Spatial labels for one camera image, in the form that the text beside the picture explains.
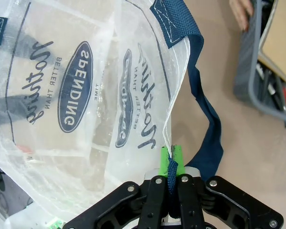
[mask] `beige surface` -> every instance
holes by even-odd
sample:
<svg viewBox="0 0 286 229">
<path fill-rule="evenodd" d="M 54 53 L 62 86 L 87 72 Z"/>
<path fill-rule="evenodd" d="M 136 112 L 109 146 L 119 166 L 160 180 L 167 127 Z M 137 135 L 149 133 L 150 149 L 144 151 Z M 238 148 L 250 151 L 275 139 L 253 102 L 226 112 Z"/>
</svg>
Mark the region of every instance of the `beige surface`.
<svg viewBox="0 0 286 229">
<path fill-rule="evenodd" d="M 217 174 L 280 212 L 286 229 L 284 123 L 243 105 L 232 93 L 239 33 L 228 0 L 185 2 L 205 40 L 198 61 L 203 89 L 222 121 L 224 156 Z M 173 109 L 172 133 L 173 143 L 183 146 L 186 161 L 199 149 L 207 127 L 185 78 Z M 227 228 L 213 217 L 205 220 L 218 229 Z"/>
<path fill-rule="evenodd" d="M 277 2 L 263 53 L 286 75 L 286 0 Z"/>
</svg>

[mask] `translucent plastic bag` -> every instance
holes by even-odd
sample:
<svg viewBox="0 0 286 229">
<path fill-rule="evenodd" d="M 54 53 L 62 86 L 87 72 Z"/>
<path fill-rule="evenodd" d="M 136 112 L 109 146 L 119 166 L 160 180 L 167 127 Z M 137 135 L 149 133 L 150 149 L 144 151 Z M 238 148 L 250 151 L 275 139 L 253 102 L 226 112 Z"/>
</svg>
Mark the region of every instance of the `translucent plastic bag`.
<svg viewBox="0 0 286 229">
<path fill-rule="evenodd" d="M 0 0 L 0 168 L 68 221 L 170 145 L 189 58 L 146 0 Z"/>
</svg>

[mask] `metal bolt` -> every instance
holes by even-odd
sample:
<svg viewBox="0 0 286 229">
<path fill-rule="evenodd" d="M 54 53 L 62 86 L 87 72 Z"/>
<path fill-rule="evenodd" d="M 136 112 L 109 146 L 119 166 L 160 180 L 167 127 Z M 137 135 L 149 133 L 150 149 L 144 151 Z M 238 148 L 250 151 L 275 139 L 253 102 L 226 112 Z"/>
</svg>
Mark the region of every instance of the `metal bolt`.
<svg viewBox="0 0 286 229">
<path fill-rule="evenodd" d="M 276 228 L 277 227 L 277 221 L 276 220 L 272 220 L 269 222 L 269 225 L 272 227 L 272 228 Z"/>
<path fill-rule="evenodd" d="M 181 180 L 182 180 L 182 182 L 187 182 L 189 180 L 189 178 L 184 176 L 184 177 L 181 178 Z"/>
<path fill-rule="evenodd" d="M 133 192 L 133 191 L 134 191 L 134 187 L 133 187 L 133 186 L 129 186 L 129 187 L 127 188 L 127 191 Z"/>
<path fill-rule="evenodd" d="M 210 181 L 210 186 L 211 186 L 211 187 L 217 186 L 217 181 L 216 181 L 216 180 L 211 180 L 211 181 Z"/>
<path fill-rule="evenodd" d="M 156 184 L 161 184 L 161 183 L 162 183 L 162 179 L 161 178 L 156 179 Z"/>
</svg>

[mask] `finger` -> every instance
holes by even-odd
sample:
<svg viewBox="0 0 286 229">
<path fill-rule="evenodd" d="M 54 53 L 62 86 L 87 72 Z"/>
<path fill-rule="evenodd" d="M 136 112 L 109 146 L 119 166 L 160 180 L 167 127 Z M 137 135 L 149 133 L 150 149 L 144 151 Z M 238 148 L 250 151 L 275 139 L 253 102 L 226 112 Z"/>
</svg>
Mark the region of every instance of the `finger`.
<svg viewBox="0 0 286 229">
<path fill-rule="evenodd" d="M 253 5 L 250 0 L 241 0 L 242 5 L 248 12 L 248 14 L 252 17 L 254 13 Z"/>
<path fill-rule="evenodd" d="M 246 30 L 248 28 L 248 20 L 243 5 L 239 0 L 230 0 L 230 5 L 240 28 Z"/>
</svg>

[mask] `human hand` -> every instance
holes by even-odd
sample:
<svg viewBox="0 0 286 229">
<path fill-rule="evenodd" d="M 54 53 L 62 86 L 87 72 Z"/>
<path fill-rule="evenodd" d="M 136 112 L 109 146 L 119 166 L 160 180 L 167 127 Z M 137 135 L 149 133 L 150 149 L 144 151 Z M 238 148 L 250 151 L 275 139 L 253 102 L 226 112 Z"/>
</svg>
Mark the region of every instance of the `human hand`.
<svg viewBox="0 0 286 229">
<path fill-rule="evenodd" d="M 230 6 L 242 31 L 248 31 L 248 14 L 253 15 L 254 9 L 250 0 L 230 0 Z"/>
</svg>

